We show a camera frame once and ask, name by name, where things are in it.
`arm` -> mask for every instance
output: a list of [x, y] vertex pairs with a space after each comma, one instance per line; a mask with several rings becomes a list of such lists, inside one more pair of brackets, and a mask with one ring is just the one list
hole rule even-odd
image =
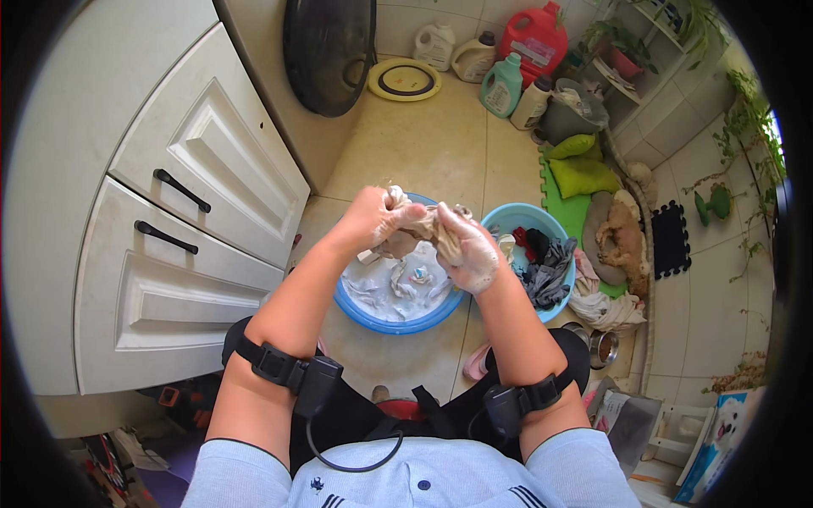
[[[388, 211], [388, 204], [383, 189], [366, 187], [359, 191], [338, 224], [314, 245], [251, 319], [246, 337], [258, 345], [268, 342], [298, 358], [313, 356], [333, 288], [353, 257], [426, 214], [423, 205]], [[290, 468], [294, 402], [288, 389], [259, 378], [244, 358], [233, 354], [226, 365], [207, 439], [223, 437], [258, 446]]]
[[[468, 224], [441, 204], [438, 217], [461, 239], [463, 263], [438, 262], [461, 288], [474, 294], [483, 315], [485, 335], [494, 350], [500, 382], [506, 386], [535, 384], [558, 375], [567, 359], [537, 317], [528, 295], [491, 235], [479, 224]], [[551, 407], [528, 414], [522, 422], [520, 449], [524, 460], [549, 437], [570, 428], [589, 427], [576, 382]]]

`gray cushion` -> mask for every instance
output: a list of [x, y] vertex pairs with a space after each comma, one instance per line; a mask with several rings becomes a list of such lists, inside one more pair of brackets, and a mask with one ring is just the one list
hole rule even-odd
[[[611, 267], [598, 261], [598, 244], [596, 243], [596, 231], [607, 220], [612, 206], [612, 194], [601, 191], [593, 194], [590, 206], [587, 207], [587, 217], [585, 217], [585, 227], [581, 231], [581, 248], [587, 254], [587, 259], [593, 265], [598, 278], [616, 286], [623, 284], [627, 280], [627, 274], [618, 267]], [[604, 248], [607, 252], [615, 248], [612, 238], [608, 238]]]

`hand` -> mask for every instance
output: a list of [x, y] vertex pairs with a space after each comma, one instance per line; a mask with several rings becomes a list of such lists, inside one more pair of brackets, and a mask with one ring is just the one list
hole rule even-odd
[[494, 281], [500, 266], [502, 254], [497, 243], [476, 221], [466, 221], [449, 210], [444, 202], [437, 206], [437, 218], [460, 239], [462, 252], [460, 259], [456, 260], [448, 260], [438, 253], [438, 264], [459, 288], [475, 295], [485, 291]]
[[391, 201], [392, 198], [384, 189], [365, 187], [359, 190], [350, 208], [330, 234], [356, 255], [379, 245], [399, 228], [426, 215], [426, 207], [418, 203], [395, 211], [389, 210], [393, 205]]

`green foam mat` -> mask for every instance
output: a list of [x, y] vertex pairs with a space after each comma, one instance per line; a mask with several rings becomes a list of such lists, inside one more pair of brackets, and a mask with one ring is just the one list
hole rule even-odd
[[[585, 228], [585, 218], [587, 217], [587, 207], [590, 206], [590, 196], [577, 194], [567, 199], [562, 199], [556, 179], [550, 170], [550, 165], [544, 155], [540, 155], [539, 163], [541, 170], [539, 176], [542, 178], [540, 189], [543, 194], [541, 207], [549, 214], [553, 215], [569, 237], [576, 237], [578, 247], [581, 249], [581, 232]], [[612, 286], [603, 280], [598, 284], [598, 290], [610, 298], [618, 298], [627, 291], [627, 283]]]

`green detergent bottle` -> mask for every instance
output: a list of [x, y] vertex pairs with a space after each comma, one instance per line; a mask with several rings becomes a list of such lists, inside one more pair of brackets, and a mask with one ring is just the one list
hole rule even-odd
[[520, 101], [521, 92], [520, 56], [511, 53], [485, 75], [480, 86], [480, 102], [498, 118], [506, 118]]

